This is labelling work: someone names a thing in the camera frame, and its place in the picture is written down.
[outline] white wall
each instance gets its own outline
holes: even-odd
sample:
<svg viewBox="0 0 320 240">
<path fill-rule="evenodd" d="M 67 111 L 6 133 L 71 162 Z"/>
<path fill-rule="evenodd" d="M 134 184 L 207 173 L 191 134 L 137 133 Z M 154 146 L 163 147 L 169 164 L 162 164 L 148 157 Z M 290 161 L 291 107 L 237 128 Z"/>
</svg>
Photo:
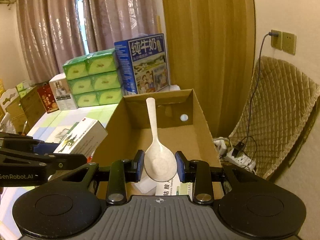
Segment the white wall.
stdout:
<svg viewBox="0 0 320 240">
<path fill-rule="evenodd" d="M 9 7 L 0 4 L 0 78 L 5 89 L 29 79 L 19 40 L 16 3 Z"/>
<path fill-rule="evenodd" d="M 320 84 L 320 0 L 255 0 L 256 60 L 263 36 L 271 29 L 297 35 L 296 55 L 271 48 L 266 39 L 262 55 L 283 59 Z M 298 195 L 307 207 L 307 218 L 299 236 L 320 236 L 320 117 L 293 165 L 276 181 Z"/>
</svg>

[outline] golden curtain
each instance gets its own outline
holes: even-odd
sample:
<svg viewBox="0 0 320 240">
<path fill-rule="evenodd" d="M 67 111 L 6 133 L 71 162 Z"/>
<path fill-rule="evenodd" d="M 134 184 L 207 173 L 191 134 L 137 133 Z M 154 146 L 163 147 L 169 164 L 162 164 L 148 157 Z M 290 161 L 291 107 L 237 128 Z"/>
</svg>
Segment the golden curtain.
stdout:
<svg viewBox="0 0 320 240">
<path fill-rule="evenodd" d="M 246 102 L 255 48 L 253 0 L 163 0 L 171 83 L 194 88 L 213 136 Z"/>
</svg>

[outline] gray ridged surface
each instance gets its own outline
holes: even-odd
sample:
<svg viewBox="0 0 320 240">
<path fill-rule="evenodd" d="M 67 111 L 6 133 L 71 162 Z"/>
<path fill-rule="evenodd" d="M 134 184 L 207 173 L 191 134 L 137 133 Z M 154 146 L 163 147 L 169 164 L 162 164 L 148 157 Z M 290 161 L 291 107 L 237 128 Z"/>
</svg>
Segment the gray ridged surface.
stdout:
<svg viewBox="0 0 320 240">
<path fill-rule="evenodd" d="M 23 240 L 33 239 L 24 236 Z M 69 240 L 244 240 L 227 229 L 209 207 L 192 204 L 187 196 L 133 196 L 109 207 L 87 231 Z"/>
</svg>

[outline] hole in cardboard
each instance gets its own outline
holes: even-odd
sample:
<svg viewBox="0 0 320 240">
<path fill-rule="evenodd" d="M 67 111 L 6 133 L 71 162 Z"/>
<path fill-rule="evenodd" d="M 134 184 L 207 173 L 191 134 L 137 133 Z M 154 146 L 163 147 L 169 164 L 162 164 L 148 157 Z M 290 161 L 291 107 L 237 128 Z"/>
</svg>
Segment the hole in cardboard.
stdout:
<svg viewBox="0 0 320 240">
<path fill-rule="evenodd" d="M 183 121 L 183 122 L 188 121 L 188 119 L 189 119 L 189 117 L 186 114 L 182 114 L 180 116 L 180 120 Z"/>
</svg>

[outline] cable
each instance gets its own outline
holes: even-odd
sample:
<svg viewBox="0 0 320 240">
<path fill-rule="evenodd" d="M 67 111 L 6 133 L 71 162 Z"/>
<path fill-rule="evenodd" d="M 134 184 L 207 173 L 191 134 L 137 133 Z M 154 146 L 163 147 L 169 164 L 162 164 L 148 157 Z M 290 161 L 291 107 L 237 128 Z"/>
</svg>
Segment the cable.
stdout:
<svg viewBox="0 0 320 240">
<path fill-rule="evenodd" d="M 232 145 L 232 142 L 230 141 L 229 137 L 218 137 L 218 138 L 212 139 L 212 141 L 220 141 L 220 140 L 228 140 L 228 143 L 229 143 L 228 147 L 230 146 L 231 150 L 233 149 L 233 145 Z"/>
<path fill-rule="evenodd" d="M 249 163 L 249 165 L 252 163 L 253 161 L 253 158 L 255 157 L 256 153 L 257 153 L 257 150 L 258 150 L 258 145 L 256 143 L 256 141 L 254 140 L 254 138 L 252 136 L 249 136 L 249 132 L 250 132 L 250 121 L 251 121 L 251 106 L 252 106 L 252 100 L 253 100 L 253 97 L 256 93 L 256 90 L 258 88 L 258 85 L 259 85 L 259 80 L 260 80 L 260 72 L 261 72 L 261 67 L 260 67 L 260 64 L 261 64 L 261 53 L 262 53 L 262 47 L 263 47 L 263 43 L 264 43 L 264 40 L 267 36 L 274 36 L 274 37 L 278 37 L 279 34 L 278 33 L 272 33 L 272 32 L 269 32 L 267 33 L 266 35 L 264 35 L 263 39 L 262 39 L 262 43 L 261 43 L 261 47 L 260 47 L 260 53 L 259 53 L 259 62 L 258 62 L 258 77 L 257 77 L 257 83 L 256 83 L 256 86 L 254 87 L 254 90 L 253 90 L 253 93 L 251 95 L 251 98 L 250 98 L 250 102 L 249 102 L 249 118 L 248 118 L 248 128 L 247 128 L 247 136 L 244 137 L 241 142 L 246 139 L 245 141 L 245 144 L 244 144 L 244 148 L 246 148 L 247 146 L 247 142 L 248 142 L 248 138 L 252 138 L 252 140 L 254 141 L 255 145 L 256 145 L 256 151 L 254 152 L 253 156 L 252 156 L 252 159 L 251 159 L 251 162 Z"/>
<path fill-rule="evenodd" d="M 249 169 L 248 171 L 250 171 L 249 165 L 250 165 L 250 164 L 248 164 L 248 165 L 240 165 L 239 167 L 240 167 L 240 168 L 248 168 L 248 169 Z"/>
</svg>

